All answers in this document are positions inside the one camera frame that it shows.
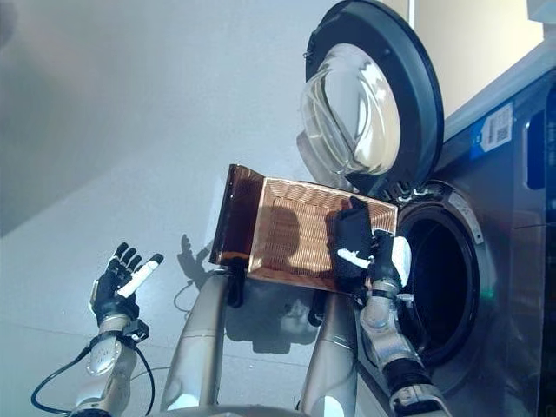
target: grey floor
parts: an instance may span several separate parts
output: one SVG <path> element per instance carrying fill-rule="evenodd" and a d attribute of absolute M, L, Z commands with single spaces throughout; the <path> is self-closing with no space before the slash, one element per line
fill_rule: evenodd
<path fill-rule="evenodd" d="M 228 164 L 309 179 L 295 146 L 302 55 L 333 1 L 0 3 L 0 415 L 45 415 L 30 393 L 95 334 L 91 285 L 123 240 L 166 255 L 137 297 L 160 393 L 184 323 L 173 300 L 210 268 L 197 254 Z M 264 327 L 227 338 L 221 403 L 299 399 L 314 333 L 256 353 Z M 71 407 L 84 378 L 72 369 L 43 400 Z M 133 380 L 126 415 L 148 396 L 147 377 Z"/>

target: black cable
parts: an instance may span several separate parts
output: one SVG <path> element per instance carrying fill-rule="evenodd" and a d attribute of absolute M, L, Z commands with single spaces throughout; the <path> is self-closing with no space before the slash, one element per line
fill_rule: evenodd
<path fill-rule="evenodd" d="M 149 366 L 149 363 L 147 362 L 147 359 L 142 354 L 139 347 L 137 347 L 137 345 L 134 345 L 134 346 L 132 346 L 132 348 L 137 352 L 137 354 L 141 358 L 142 364 L 145 366 L 145 369 L 147 370 L 147 374 L 149 374 L 150 403 L 149 403 L 149 409 L 147 410 L 147 413 L 145 414 L 145 415 L 149 415 L 150 411 L 153 408 L 153 404 L 155 402 L 155 377 L 153 376 L 152 370 L 150 369 L 150 366 Z M 64 365 L 63 367 L 60 367 L 59 369 L 54 371 L 52 374 L 50 374 L 49 376 L 44 378 L 44 380 L 42 380 L 41 383 L 38 384 L 38 386 L 35 388 L 35 391 L 33 391 L 33 394 L 31 395 L 31 404 L 33 406 L 35 406 L 36 408 L 38 408 L 39 410 L 43 410 L 47 413 L 60 414 L 60 415 L 70 415 L 71 414 L 70 410 L 62 410 L 60 408 L 53 408 L 53 407 L 45 406 L 44 404 L 41 404 L 36 399 L 36 397 L 38 396 L 38 394 L 41 392 L 41 390 L 44 388 L 44 386 L 46 384 L 48 384 L 50 381 L 52 381 L 54 378 L 56 378 L 59 374 L 67 371 L 68 369 L 70 369 L 71 367 L 73 367 L 74 365 L 79 363 L 85 356 L 87 356 L 90 353 L 90 350 L 91 350 L 90 346 L 84 347 L 83 350 L 81 351 L 81 353 L 73 361 Z"/>
<path fill-rule="evenodd" d="M 182 289 L 180 289 L 177 294 L 174 296 L 174 307 L 177 308 L 179 311 L 185 313 L 185 316 L 187 317 L 189 313 L 191 313 L 191 309 L 185 309 L 185 308 L 181 308 L 180 306 L 177 305 L 177 299 L 179 298 L 180 295 L 182 295 L 183 291 L 185 291 L 186 289 L 188 289 L 189 287 L 191 287 L 193 285 L 193 280 L 189 280 L 188 283 L 185 285 L 185 287 L 183 287 Z"/>
<path fill-rule="evenodd" d="M 170 368 L 171 367 L 152 367 L 150 370 L 154 373 L 155 371 L 168 371 Z M 147 374 L 147 371 L 142 371 L 139 374 L 132 376 L 129 381 L 134 381 L 145 374 Z"/>
<path fill-rule="evenodd" d="M 141 350 L 139 350 L 139 347 L 135 346 L 134 349 L 137 352 L 137 354 L 139 355 L 139 357 L 141 358 L 142 364 L 145 366 L 145 369 L 147 369 L 147 374 L 149 374 L 149 379 L 150 379 L 150 403 L 149 403 L 149 409 L 147 409 L 147 413 L 145 414 L 145 415 L 149 415 L 150 410 L 152 410 L 153 404 L 155 402 L 155 377 L 153 376 L 153 372 L 150 370 L 150 366 L 149 366 L 147 360 L 145 359 L 145 356 L 142 354 Z"/>
<path fill-rule="evenodd" d="M 33 391 L 33 394 L 31 395 L 31 404 L 33 404 L 33 406 L 35 406 L 39 410 L 46 411 L 47 413 L 70 415 L 70 413 L 71 413 L 70 410 L 61 410 L 59 408 L 47 407 L 47 406 L 41 404 L 36 399 L 36 396 L 38 395 L 38 393 L 41 391 L 41 389 L 43 389 L 43 387 L 46 384 L 48 384 L 50 381 L 52 381 L 54 378 L 56 378 L 62 372 L 70 369 L 71 367 L 73 367 L 74 365 L 79 363 L 81 361 L 81 359 L 83 359 L 85 356 L 87 356 L 89 354 L 89 352 L 90 352 L 90 347 L 89 346 L 84 347 L 83 350 L 81 351 L 81 353 L 73 361 L 64 365 L 63 367 L 60 367 L 59 369 L 54 371 L 52 374 L 50 374 L 49 376 L 44 378 L 43 381 L 40 384 L 38 384 L 38 386 L 35 388 L 35 391 Z"/>

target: washing machine drum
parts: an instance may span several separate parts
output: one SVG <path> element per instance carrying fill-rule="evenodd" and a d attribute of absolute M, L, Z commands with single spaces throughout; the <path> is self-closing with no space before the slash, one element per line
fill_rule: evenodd
<path fill-rule="evenodd" d="M 453 191 L 439 187 L 444 195 Z M 414 304 L 400 304 L 403 334 L 426 366 L 439 366 L 463 348 L 473 327 L 479 299 L 475 242 L 449 197 L 423 200 L 404 208 L 398 234 L 412 249 L 412 266 L 404 293 Z"/>
<path fill-rule="evenodd" d="M 306 78 L 304 133 L 321 165 L 382 200 L 425 182 L 443 142 L 442 101 L 400 16 L 376 2 L 336 4 L 309 39 Z"/>

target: grey washing machine body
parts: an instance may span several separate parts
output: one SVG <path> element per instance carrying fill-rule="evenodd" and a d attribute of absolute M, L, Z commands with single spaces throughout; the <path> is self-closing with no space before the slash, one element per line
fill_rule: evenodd
<path fill-rule="evenodd" d="M 400 105 L 400 158 L 391 171 L 346 178 L 361 193 L 400 206 L 398 234 L 414 254 L 402 290 L 414 304 L 400 306 L 402 331 L 454 415 L 551 410 L 556 70 L 442 143 L 434 70 L 401 19 L 377 3 L 335 6 L 309 40 L 308 80 L 338 43 L 371 56 Z M 322 174 L 318 157 L 304 159 L 315 180 L 342 184 Z M 361 376 L 386 403 L 362 337 L 359 352 Z"/>
<path fill-rule="evenodd" d="M 500 140 L 489 123 L 508 109 L 510 129 Z M 433 271 L 418 277 L 424 282 L 421 292 L 442 297 L 441 290 L 450 288 L 441 281 L 457 278 L 472 293 L 452 351 L 429 364 L 454 415 L 544 415 L 554 407 L 555 128 L 552 69 L 445 142 L 428 186 L 443 184 L 444 195 L 417 197 L 400 211 L 402 234 L 411 232 L 412 217 L 434 220 L 443 212 L 465 236 L 460 250 L 463 258 L 469 256 L 461 265 L 471 268 L 465 274 L 448 264 L 445 254 L 418 253 L 414 259 L 414 274 Z M 500 146 L 480 149 L 480 141 L 497 139 Z M 431 207 L 438 212 L 427 215 Z M 435 268 L 438 262 L 445 267 Z M 428 280 L 439 272 L 443 276 Z M 441 310 L 433 314 L 446 319 Z"/>

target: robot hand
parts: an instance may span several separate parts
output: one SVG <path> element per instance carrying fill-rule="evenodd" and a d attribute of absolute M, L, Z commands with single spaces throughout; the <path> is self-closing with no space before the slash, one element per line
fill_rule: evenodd
<path fill-rule="evenodd" d="M 364 345 L 370 346 L 370 356 L 387 382 L 390 407 L 396 415 L 449 416 L 440 391 L 398 326 L 398 303 L 412 302 L 410 295 L 399 294 L 409 278 L 411 248 L 404 237 L 381 230 L 372 232 L 367 207 L 353 200 L 352 206 L 337 217 L 337 222 L 345 222 L 336 225 L 344 232 L 341 241 L 345 242 L 337 255 L 343 262 L 342 271 L 356 277 L 351 282 L 361 285 L 357 270 L 371 282 L 360 321 L 367 339 Z M 370 248 L 361 246 L 369 241 Z"/>
<path fill-rule="evenodd" d="M 125 314 L 131 320 L 139 316 L 135 291 L 162 263 L 162 255 L 156 254 L 144 265 L 139 266 L 141 256 L 135 248 L 122 243 L 110 257 L 106 271 L 95 281 L 89 308 L 100 326 L 105 318 L 114 314 Z"/>
<path fill-rule="evenodd" d="M 141 256 L 122 243 L 110 257 L 104 274 L 95 281 L 89 308 L 96 316 L 98 336 L 70 363 L 57 369 L 36 387 L 31 403 L 46 412 L 71 417 L 119 417 L 129 402 L 129 381 L 136 365 L 136 354 L 147 368 L 151 386 L 149 414 L 155 396 L 155 383 L 149 364 L 137 343 L 149 337 L 149 327 L 138 320 L 139 307 L 135 291 L 162 262 L 156 254 L 138 266 Z M 73 410 L 45 406 L 37 399 L 39 392 L 52 379 L 87 361 L 89 378 L 81 387 Z"/>

